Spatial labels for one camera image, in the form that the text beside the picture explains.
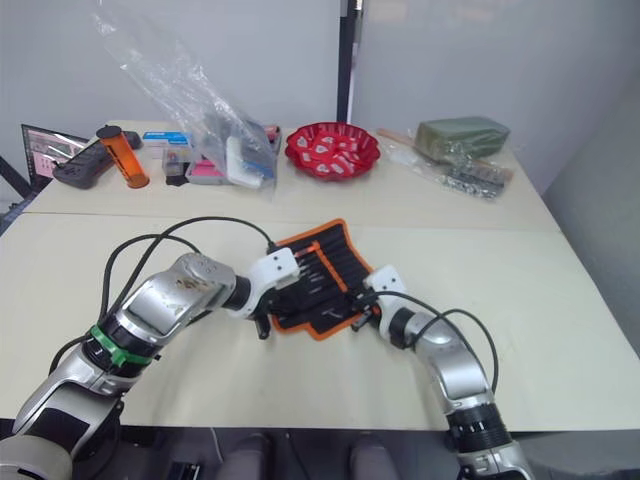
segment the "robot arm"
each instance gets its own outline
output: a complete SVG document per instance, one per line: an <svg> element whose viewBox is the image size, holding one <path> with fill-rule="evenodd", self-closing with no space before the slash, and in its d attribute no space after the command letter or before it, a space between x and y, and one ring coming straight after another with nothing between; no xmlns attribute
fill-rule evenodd
<svg viewBox="0 0 640 480"><path fill-rule="evenodd" d="M298 274L285 248L258 260L247 277L190 253L148 278L119 310L91 327L29 397L16 417L15 436L0 443L0 476L70 478L72 459L119 416L121 397L196 316L224 308L254 319L260 338L266 338L264 299Z"/></svg>
<svg viewBox="0 0 640 480"><path fill-rule="evenodd" d="M376 292L405 292L391 266L376 270L364 283ZM424 331L435 316L414 312L399 297L380 296L377 305L380 335L398 348L412 344L418 360L434 378L466 478L533 480L520 446L502 423L482 365L459 332L443 321Z"/></svg>

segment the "black and orange tool roll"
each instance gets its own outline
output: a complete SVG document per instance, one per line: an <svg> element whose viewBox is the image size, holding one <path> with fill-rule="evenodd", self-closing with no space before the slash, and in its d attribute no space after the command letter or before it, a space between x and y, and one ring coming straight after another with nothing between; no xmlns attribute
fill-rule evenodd
<svg viewBox="0 0 640 480"><path fill-rule="evenodd" d="M304 329L324 340L359 317L352 309L352 295L372 269L353 248L344 220L282 240L278 246L295 254L300 280L279 290L271 304L276 330Z"/></svg>

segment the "red plastic bowl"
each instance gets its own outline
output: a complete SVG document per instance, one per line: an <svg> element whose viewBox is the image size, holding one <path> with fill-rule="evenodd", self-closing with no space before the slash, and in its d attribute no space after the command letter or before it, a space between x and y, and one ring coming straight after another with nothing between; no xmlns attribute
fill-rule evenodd
<svg viewBox="0 0 640 480"><path fill-rule="evenodd" d="M366 130L339 122L313 123L287 137L285 154L299 170L327 181L358 177L380 158Z"/></svg>

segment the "green package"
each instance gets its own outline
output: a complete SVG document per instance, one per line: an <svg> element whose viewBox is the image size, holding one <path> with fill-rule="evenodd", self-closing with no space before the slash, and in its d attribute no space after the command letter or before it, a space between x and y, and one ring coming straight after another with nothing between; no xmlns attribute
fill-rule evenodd
<svg viewBox="0 0 640 480"><path fill-rule="evenodd" d="M415 148L439 162L461 163L499 152L509 129L485 117L420 122Z"/></svg>

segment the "orange container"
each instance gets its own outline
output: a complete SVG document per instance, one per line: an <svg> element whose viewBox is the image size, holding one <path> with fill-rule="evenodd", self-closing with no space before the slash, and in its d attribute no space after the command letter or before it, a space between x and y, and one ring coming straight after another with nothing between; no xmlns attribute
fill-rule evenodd
<svg viewBox="0 0 640 480"><path fill-rule="evenodd" d="M96 132L120 173L131 188L142 188L149 183L149 177L131 150L122 129L116 125L105 125Z"/></svg>

